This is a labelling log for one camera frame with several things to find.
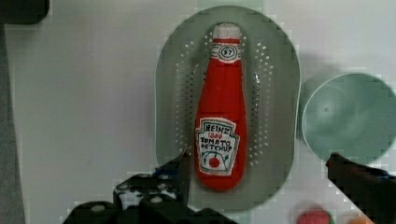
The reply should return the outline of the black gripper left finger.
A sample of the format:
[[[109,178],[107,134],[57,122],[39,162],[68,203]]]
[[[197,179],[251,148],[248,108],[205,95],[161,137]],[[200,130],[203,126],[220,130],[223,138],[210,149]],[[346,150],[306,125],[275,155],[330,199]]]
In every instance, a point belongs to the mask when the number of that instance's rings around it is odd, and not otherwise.
[[[118,184],[111,203],[82,203],[62,224],[237,224],[211,208],[189,208],[190,183],[191,150],[183,148],[154,172]]]

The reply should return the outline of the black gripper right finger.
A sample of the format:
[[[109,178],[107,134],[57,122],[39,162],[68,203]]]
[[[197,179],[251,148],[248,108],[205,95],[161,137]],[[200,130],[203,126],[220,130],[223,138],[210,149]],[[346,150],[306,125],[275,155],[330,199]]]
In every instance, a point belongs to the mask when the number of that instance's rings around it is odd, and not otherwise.
[[[333,153],[326,161],[328,179],[374,224],[395,224],[395,176]]]

